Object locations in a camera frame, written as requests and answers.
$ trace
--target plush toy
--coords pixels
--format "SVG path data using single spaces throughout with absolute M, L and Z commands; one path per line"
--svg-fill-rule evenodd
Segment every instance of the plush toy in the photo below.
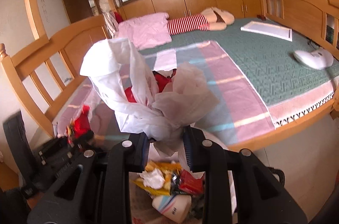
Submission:
M 218 8 L 207 8 L 198 15 L 169 20 L 167 27 L 170 35 L 194 30 L 219 31 L 234 23 L 234 16 Z

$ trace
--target white electronic device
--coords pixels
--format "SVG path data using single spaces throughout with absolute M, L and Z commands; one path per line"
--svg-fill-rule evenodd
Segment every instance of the white electronic device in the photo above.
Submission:
M 305 67 L 316 70 L 323 70 L 333 64 L 332 54 L 323 48 L 319 48 L 311 53 L 298 50 L 294 52 L 294 57 Z

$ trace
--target wooden bed knob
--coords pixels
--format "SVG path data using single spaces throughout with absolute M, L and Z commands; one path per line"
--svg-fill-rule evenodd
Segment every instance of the wooden bed knob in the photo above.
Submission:
M 5 44 L 0 43 L 0 62 L 7 56 L 8 55 L 6 54 Z

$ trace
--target wooden bed frame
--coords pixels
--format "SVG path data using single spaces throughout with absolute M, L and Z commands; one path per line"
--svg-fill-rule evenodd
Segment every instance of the wooden bed frame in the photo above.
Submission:
M 114 0 L 108 0 L 112 10 L 116 9 Z M 338 19 L 339 8 L 331 5 L 328 0 L 261 0 L 266 17 L 282 25 L 288 26 L 312 39 L 317 44 L 331 52 L 339 60 Z M 52 121 L 72 95 L 75 89 L 84 80 L 79 75 L 79 69 L 83 56 L 94 42 L 106 38 L 104 18 L 102 16 L 81 20 L 62 29 L 50 39 L 42 24 L 41 16 L 36 0 L 25 0 L 28 19 L 32 28 L 35 42 L 9 57 L 4 45 L 0 46 L 0 61 L 9 82 L 18 99 L 37 122 L 37 124 L 49 135 L 53 136 Z M 333 44 L 325 40 L 327 15 L 334 17 Z M 65 66 L 72 74 L 73 80 L 65 86 L 58 76 L 50 57 L 59 53 Z M 52 100 L 43 87 L 35 69 L 45 63 L 52 77 L 61 89 L 60 95 Z M 43 113 L 33 101 L 25 89 L 22 81 L 30 76 L 41 95 L 49 104 L 48 110 Z M 323 116 L 331 113 L 337 117 L 339 111 L 339 91 L 336 90 L 333 98 L 307 115 L 289 123 L 265 135 L 229 146 L 231 150 L 239 151 L 242 148 L 257 150 L 267 145 L 276 143 L 296 134 L 312 125 Z

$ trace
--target bed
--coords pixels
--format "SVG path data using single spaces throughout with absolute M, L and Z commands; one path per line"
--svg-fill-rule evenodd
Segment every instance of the bed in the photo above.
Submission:
M 111 9 L 116 10 L 114 0 L 108 2 Z M 62 113 L 63 107 L 72 103 L 70 98 L 79 91 L 78 88 L 87 84 L 85 77 L 79 75 L 82 59 L 93 43 L 106 38 L 105 22 L 102 15 L 90 17 L 71 24 L 48 39 L 37 1 L 25 0 L 25 5 L 36 41 L 11 56 L 6 54 L 4 45 L 0 45 L 0 61 L 23 107 L 39 127 L 53 137 L 52 122 Z M 326 114 L 331 113 L 333 118 L 339 115 L 339 91 L 336 90 L 338 62 L 335 61 L 331 69 L 316 72 L 302 68 L 290 56 L 295 49 L 312 50 L 307 44 L 306 38 L 309 38 L 330 51 L 338 60 L 339 8 L 329 4 L 328 0 L 261 0 L 261 8 L 271 21 L 294 30 L 292 43 L 249 32 L 242 32 L 239 38 L 239 27 L 250 20 L 237 19 L 226 31 L 195 31 L 177 35 L 172 37 L 171 43 L 142 51 L 143 55 L 150 55 L 163 49 L 208 40 L 215 40 L 221 45 L 259 93 L 275 126 L 275 129 L 263 135 L 229 144 L 229 148 L 234 151 L 242 148 L 260 149 L 300 132 Z M 331 42 L 327 42 L 326 26 L 330 17 L 334 20 L 334 37 Z M 62 57 L 71 74 L 72 80 L 68 85 L 62 81 L 50 61 L 55 53 Z M 60 94 L 55 99 L 50 97 L 36 75 L 35 70 L 41 64 L 47 66 L 53 81 L 60 88 Z M 25 89 L 22 81 L 26 77 L 33 80 L 48 103 L 45 112 L 40 110 Z

